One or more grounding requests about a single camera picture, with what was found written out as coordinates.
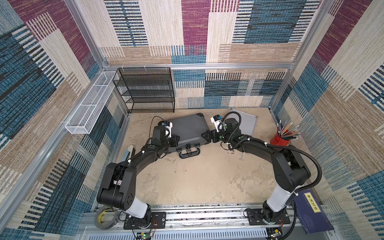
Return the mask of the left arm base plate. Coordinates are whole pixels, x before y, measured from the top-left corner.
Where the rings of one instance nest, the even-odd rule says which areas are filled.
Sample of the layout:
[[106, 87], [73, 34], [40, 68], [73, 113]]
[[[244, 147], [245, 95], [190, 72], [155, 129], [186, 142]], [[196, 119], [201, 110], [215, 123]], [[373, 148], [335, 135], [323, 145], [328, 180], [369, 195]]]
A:
[[166, 212], [153, 212], [146, 214], [144, 218], [126, 216], [124, 221], [124, 230], [154, 230], [164, 229], [166, 225]]

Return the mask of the dark grey poker case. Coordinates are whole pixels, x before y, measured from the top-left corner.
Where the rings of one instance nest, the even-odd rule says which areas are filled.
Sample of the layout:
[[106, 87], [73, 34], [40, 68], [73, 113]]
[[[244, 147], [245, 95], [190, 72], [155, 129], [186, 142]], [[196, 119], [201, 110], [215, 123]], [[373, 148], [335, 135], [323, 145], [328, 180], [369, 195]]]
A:
[[173, 123], [172, 134], [180, 136], [179, 145], [169, 148], [168, 153], [177, 152], [181, 159], [187, 159], [198, 156], [201, 152], [200, 147], [208, 144], [201, 136], [202, 133], [209, 130], [202, 113], [166, 121]]

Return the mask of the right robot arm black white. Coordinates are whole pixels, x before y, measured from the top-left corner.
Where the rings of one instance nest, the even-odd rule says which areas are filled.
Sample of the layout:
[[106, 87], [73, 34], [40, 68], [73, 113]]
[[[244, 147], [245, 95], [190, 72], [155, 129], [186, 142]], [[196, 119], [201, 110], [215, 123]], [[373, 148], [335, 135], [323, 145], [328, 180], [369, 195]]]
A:
[[234, 119], [229, 117], [231, 114], [211, 117], [215, 129], [206, 131], [202, 136], [210, 143], [227, 144], [229, 151], [252, 154], [272, 164], [277, 185], [263, 203], [262, 218], [267, 224], [273, 224], [283, 215], [287, 205], [294, 202], [298, 193], [320, 182], [322, 168], [314, 157], [294, 146], [272, 145], [242, 134], [241, 116]]

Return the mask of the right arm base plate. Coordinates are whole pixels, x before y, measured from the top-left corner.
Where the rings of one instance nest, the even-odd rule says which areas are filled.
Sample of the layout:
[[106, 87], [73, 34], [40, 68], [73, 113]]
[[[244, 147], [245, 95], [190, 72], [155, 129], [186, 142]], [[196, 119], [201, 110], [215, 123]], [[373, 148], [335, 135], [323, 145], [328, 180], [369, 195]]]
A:
[[248, 219], [251, 226], [267, 226], [267, 225], [289, 225], [291, 220], [287, 213], [287, 209], [284, 208], [279, 212], [273, 212], [266, 209], [251, 209], [246, 208], [243, 211], [243, 215]]

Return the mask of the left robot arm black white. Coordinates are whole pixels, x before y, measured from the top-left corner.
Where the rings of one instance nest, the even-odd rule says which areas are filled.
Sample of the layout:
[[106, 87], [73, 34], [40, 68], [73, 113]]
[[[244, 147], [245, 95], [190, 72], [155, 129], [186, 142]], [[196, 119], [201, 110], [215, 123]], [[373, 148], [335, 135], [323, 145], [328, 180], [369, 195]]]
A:
[[149, 164], [164, 157], [170, 147], [176, 147], [179, 138], [172, 135], [173, 124], [169, 121], [155, 126], [141, 151], [120, 163], [107, 165], [97, 202], [106, 207], [121, 210], [126, 214], [147, 220], [150, 207], [136, 197], [137, 175]]

